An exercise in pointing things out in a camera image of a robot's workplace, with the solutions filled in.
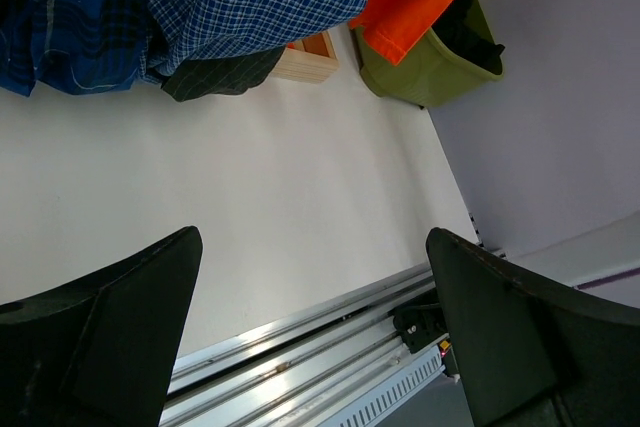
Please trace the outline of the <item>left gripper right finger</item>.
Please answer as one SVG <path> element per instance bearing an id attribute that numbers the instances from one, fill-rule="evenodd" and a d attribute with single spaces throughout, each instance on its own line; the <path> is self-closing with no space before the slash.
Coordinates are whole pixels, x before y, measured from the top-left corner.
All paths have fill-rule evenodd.
<path id="1" fill-rule="evenodd" d="M 475 425 L 638 425 L 638 309 L 442 228 L 426 252 Z"/>

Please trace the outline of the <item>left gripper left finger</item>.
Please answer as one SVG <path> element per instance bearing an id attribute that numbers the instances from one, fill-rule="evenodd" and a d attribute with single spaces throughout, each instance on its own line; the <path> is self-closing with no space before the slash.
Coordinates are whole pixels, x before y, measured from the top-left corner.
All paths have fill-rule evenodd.
<path id="1" fill-rule="evenodd" d="M 156 426 L 203 252 L 184 227 L 1 307 L 4 426 Z"/>

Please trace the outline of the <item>black shirt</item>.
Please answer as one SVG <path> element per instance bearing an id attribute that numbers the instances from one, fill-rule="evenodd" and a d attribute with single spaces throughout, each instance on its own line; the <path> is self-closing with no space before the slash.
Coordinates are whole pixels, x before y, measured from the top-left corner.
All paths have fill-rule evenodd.
<path id="1" fill-rule="evenodd" d="M 453 0 L 435 21 L 432 29 L 442 43 L 454 54 L 474 65 L 499 75 L 502 73 L 502 44 L 495 44 L 479 35 L 467 24 L 474 0 Z"/>

